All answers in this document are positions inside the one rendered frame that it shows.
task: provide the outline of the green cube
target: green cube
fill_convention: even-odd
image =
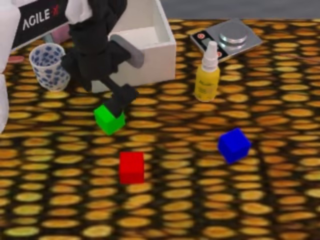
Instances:
[[[95,109],[93,114],[98,126],[108,136],[112,135],[126,124],[124,113],[122,113],[118,118],[115,118],[115,116],[104,105]]]

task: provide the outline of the gray wall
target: gray wall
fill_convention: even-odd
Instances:
[[[320,19],[320,0],[161,0],[168,18]]]

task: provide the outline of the red cube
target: red cube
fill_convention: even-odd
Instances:
[[[145,182],[143,152],[120,152],[119,180],[121,184],[141,184]]]

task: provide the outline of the cube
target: cube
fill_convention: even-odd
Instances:
[[[125,114],[122,113],[118,118],[105,107],[101,105],[93,112],[95,121],[98,126],[108,135],[112,135],[119,129],[121,129],[125,124]]]
[[[141,184],[145,181],[143,152],[120,152],[119,180],[121,184]]]
[[[122,36],[144,53],[144,64],[134,68],[127,62],[110,75],[118,85],[133,87],[176,77],[176,40],[160,0],[127,0],[127,8],[109,34]],[[100,81],[92,81],[92,92],[108,91]]]
[[[218,140],[218,150],[228,164],[246,157],[250,147],[250,141],[239,128],[223,134]]]

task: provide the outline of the red letter x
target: red letter x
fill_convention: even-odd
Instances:
[[[52,14],[53,16],[56,16],[59,14],[59,5],[56,5],[52,8]]]

